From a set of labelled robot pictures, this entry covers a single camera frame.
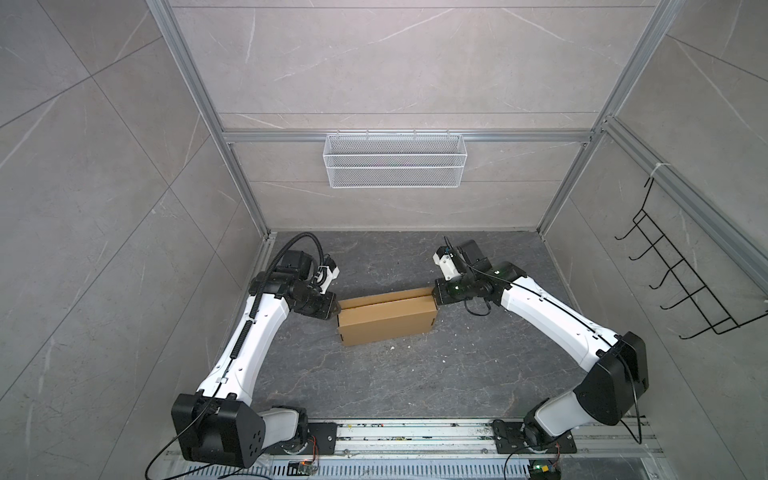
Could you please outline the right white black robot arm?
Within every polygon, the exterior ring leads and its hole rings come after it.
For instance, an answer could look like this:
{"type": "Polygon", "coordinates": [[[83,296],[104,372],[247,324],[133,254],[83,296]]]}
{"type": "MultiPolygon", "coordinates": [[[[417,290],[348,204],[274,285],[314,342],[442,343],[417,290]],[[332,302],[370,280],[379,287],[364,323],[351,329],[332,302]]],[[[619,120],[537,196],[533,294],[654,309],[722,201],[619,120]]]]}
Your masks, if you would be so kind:
{"type": "Polygon", "coordinates": [[[442,274],[433,290],[437,304],[474,298],[493,303],[536,327],[586,372],[577,386],[526,414],[522,433],[529,447],[541,450],[587,423],[621,424],[631,409],[640,413],[649,381],[646,346],[638,335],[620,335],[589,320],[509,262],[474,266],[448,253],[435,254],[433,261],[442,274]]]}

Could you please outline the brown cardboard box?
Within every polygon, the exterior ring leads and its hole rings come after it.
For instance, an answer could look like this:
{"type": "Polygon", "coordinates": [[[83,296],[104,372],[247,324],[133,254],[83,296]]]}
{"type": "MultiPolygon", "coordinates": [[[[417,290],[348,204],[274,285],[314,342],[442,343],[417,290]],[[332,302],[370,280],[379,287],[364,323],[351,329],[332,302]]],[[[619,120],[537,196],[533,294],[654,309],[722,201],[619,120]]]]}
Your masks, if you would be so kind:
{"type": "Polygon", "coordinates": [[[431,287],[340,302],[338,333],[345,346],[428,333],[437,319],[431,287]]]}

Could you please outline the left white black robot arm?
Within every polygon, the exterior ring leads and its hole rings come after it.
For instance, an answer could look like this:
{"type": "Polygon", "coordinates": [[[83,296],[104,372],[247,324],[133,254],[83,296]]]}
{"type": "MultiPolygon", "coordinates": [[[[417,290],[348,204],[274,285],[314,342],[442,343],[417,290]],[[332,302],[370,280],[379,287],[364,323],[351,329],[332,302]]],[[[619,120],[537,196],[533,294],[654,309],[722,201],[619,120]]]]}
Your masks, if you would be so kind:
{"type": "Polygon", "coordinates": [[[324,266],[315,285],[285,268],[259,273],[249,285],[243,315],[223,354],[193,394],[181,394],[171,417],[184,459],[250,467],[262,451],[279,446],[301,451],[309,441],[306,410],[276,406],[251,408],[255,383],[269,347],[291,312],[327,320],[339,312],[328,290],[337,267],[324,266]]]}

